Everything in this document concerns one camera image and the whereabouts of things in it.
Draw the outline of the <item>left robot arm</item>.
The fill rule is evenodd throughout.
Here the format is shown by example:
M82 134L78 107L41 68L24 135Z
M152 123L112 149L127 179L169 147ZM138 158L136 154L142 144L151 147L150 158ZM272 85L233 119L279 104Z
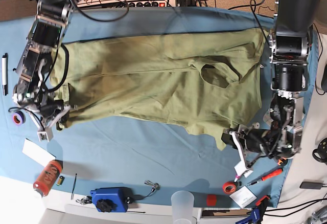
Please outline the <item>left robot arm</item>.
M303 97L308 89L308 57L313 43L313 22L320 0L276 0L274 27L267 42L271 50L271 89L273 98L269 129L258 124L238 125L227 129L222 140L235 148L240 161L235 165L236 178L253 172L254 161L246 155L255 152L258 158L289 159L300 151L303 131Z

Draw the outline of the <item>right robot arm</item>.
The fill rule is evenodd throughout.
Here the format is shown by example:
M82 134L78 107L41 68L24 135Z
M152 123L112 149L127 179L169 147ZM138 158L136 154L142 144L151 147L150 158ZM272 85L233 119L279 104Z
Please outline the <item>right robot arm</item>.
M67 118L70 105L55 97L55 87L46 85L54 69L59 49L65 53L63 79L67 77L69 53L62 43L73 5L70 0L38 0L34 22L27 36L27 44L17 69L18 83L13 89L15 111L26 111L37 127L40 141L53 138L52 127Z

